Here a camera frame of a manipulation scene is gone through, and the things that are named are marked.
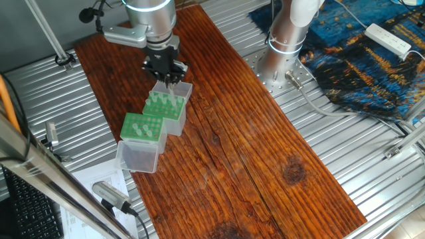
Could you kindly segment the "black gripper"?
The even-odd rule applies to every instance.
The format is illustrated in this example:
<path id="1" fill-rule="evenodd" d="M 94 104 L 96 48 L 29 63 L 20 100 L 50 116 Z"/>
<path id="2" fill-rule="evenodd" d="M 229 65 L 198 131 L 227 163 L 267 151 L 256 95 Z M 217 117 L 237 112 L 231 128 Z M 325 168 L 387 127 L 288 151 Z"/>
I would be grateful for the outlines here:
<path id="1" fill-rule="evenodd" d="M 180 46 L 169 45 L 164 49 L 155 50 L 145 47 L 147 58 L 143 61 L 143 70 L 148 71 L 156 80 L 177 84 L 185 77 L 189 65 L 176 60 L 179 55 Z"/>

